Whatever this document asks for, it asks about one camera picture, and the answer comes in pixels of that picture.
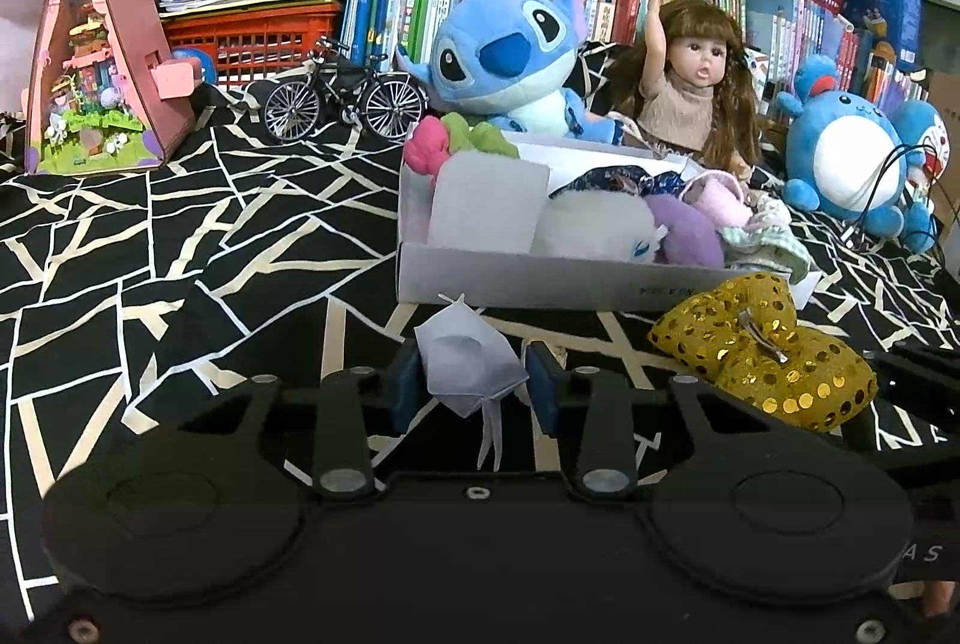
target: gold bow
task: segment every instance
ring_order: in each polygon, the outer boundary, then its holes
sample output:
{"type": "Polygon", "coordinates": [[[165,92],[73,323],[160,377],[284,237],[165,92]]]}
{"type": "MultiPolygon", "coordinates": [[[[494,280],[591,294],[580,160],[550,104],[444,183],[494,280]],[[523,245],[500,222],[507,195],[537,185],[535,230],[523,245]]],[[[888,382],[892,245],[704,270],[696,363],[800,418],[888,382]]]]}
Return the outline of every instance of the gold bow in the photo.
{"type": "Polygon", "coordinates": [[[725,281],[670,310],[650,342],[736,398],[827,433],[877,394],[870,366],[840,339],[797,326],[790,288],[771,273],[725,281]]]}

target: black bicycle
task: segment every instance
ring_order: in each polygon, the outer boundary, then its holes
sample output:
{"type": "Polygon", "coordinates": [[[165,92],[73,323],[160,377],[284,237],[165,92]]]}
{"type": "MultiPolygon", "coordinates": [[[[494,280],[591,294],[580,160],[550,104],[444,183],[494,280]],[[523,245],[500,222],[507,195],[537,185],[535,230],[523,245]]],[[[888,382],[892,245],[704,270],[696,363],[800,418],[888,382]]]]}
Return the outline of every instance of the black bicycle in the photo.
{"type": "Polygon", "coordinates": [[[424,117],[426,96],[409,73],[376,70],[389,58],[371,55],[367,65],[351,61],[349,46],[322,37],[304,61],[305,76],[289,77],[273,89],[260,118],[270,135],[282,143],[315,136],[335,117],[349,127],[401,143],[424,117]]]}

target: open cardboard box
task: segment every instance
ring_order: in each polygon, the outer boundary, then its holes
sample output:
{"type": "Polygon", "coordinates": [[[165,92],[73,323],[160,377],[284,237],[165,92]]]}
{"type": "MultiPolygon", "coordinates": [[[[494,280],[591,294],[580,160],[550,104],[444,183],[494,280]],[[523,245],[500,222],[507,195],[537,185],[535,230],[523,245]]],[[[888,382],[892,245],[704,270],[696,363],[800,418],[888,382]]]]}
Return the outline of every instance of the open cardboard box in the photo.
{"type": "MultiPolygon", "coordinates": [[[[400,169],[397,300],[443,303],[463,294],[474,306],[588,311],[665,311],[708,291],[737,270],[641,265],[532,256],[530,245],[547,195],[592,168],[640,165],[649,174],[700,168],[641,149],[510,133],[520,160],[459,152],[443,165],[436,189],[428,176],[400,169]]],[[[822,273],[790,291],[805,306],[822,273]]]]}

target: blue floral cloth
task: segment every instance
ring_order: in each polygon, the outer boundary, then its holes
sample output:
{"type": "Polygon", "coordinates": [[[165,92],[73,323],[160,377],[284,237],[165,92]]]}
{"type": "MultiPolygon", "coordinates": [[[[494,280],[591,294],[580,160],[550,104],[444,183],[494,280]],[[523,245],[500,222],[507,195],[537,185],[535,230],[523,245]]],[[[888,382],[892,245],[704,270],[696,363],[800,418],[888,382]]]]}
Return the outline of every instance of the blue floral cloth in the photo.
{"type": "Polygon", "coordinates": [[[632,195],[680,195],[683,179],[676,171],[651,176],[640,165],[614,165],[608,168],[593,168],[550,194],[551,198],[565,192],[582,192],[599,189],[604,192],[629,192],[632,195]]]}

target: long brown hair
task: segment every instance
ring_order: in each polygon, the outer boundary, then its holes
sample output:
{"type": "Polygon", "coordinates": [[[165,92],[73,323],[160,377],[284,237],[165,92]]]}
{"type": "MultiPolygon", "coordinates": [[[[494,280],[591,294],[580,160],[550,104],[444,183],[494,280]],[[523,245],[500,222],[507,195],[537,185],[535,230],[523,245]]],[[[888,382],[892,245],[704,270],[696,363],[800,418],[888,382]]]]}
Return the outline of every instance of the long brown hair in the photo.
{"type": "MultiPolygon", "coordinates": [[[[733,149],[749,165],[760,159],[757,128],[757,92],[747,66],[739,25],[707,0],[671,0],[661,6],[666,44],[684,38],[722,41],[727,44],[727,70],[713,87],[713,128],[704,144],[702,160],[709,168],[728,169],[733,149]]],[[[647,56],[644,41],[616,58],[606,75],[611,85],[613,109],[640,118],[643,98],[640,75],[647,56]]],[[[665,70],[670,69],[667,61],[665,70]]]]}

